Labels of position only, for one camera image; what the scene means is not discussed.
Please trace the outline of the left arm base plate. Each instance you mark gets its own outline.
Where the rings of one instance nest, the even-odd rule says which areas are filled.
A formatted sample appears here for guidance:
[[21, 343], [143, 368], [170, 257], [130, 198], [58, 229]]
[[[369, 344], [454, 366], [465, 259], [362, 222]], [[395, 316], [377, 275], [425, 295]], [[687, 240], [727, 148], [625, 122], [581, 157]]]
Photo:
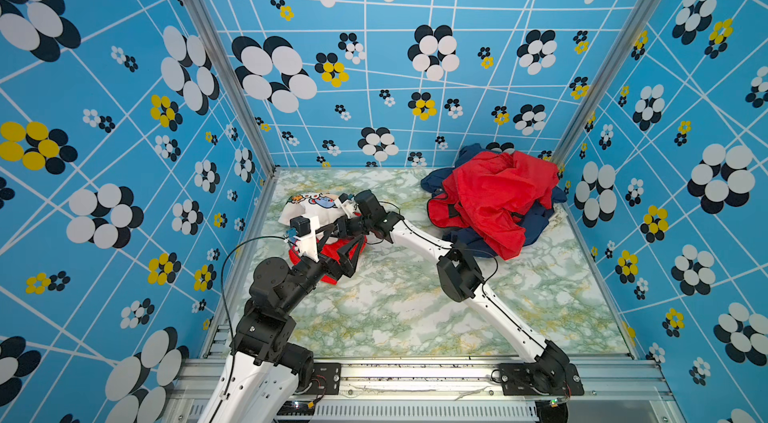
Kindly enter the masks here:
[[342, 376], [342, 364], [314, 362], [310, 370], [298, 374], [296, 395], [338, 395]]

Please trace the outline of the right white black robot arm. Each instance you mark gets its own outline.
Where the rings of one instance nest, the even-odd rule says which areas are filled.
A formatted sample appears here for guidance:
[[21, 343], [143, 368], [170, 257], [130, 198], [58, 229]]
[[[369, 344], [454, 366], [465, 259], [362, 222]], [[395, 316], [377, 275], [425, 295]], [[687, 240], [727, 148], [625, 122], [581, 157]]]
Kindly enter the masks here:
[[569, 357], [501, 301], [465, 245], [449, 243], [416, 228], [400, 213], [385, 210], [369, 190], [354, 196], [343, 194], [335, 206], [345, 213], [345, 218], [337, 221], [337, 236], [351, 240], [338, 251], [345, 275], [356, 270], [357, 247], [369, 235], [410, 249], [435, 263], [440, 287], [449, 299], [479, 313], [512, 345], [524, 362], [536, 394], [571, 394]]

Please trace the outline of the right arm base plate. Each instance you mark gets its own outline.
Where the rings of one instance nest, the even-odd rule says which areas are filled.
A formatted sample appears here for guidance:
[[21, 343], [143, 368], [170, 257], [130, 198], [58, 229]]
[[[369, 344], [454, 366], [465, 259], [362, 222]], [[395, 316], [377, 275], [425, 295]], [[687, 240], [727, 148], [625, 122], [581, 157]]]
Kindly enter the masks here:
[[582, 379], [573, 364], [552, 375], [535, 369], [533, 364], [503, 363], [492, 370], [490, 378], [501, 386], [505, 396], [570, 398], [585, 394]]

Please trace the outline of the white red printed cloth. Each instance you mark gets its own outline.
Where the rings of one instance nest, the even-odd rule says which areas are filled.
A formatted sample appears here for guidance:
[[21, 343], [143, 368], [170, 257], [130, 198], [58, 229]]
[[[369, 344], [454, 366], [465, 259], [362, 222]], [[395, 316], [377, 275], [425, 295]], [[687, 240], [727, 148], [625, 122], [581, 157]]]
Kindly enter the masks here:
[[[319, 218], [320, 228], [327, 225], [333, 225], [337, 219], [347, 217], [343, 211], [335, 206], [334, 200], [336, 198], [338, 198], [337, 195], [327, 193], [303, 193], [294, 195], [290, 197], [285, 204], [279, 218], [279, 223], [282, 225], [290, 226], [290, 220], [294, 217], [317, 216]], [[329, 231], [333, 231], [333, 229], [330, 229], [329, 231], [323, 232], [320, 230], [320, 228], [316, 233], [317, 239], [321, 239]], [[351, 238], [346, 236], [341, 238], [336, 236], [329, 236], [325, 250], [329, 251], [331, 249], [330, 245], [341, 239]]]

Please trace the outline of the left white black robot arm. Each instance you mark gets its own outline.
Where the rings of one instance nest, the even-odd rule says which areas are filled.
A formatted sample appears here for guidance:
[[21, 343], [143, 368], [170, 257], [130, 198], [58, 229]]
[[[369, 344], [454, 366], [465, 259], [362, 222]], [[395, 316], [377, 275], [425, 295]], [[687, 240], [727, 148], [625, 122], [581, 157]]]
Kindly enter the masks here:
[[255, 267], [250, 298], [201, 422], [271, 422], [296, 391], [311, 385], [314, 354], [289, 341], [296, 327], [291, 312], [323, 277], [352, 277], [366, 243], [364, 236], [352, 238], [336, 259], [321, 253], [291, 264], [269, 257]]

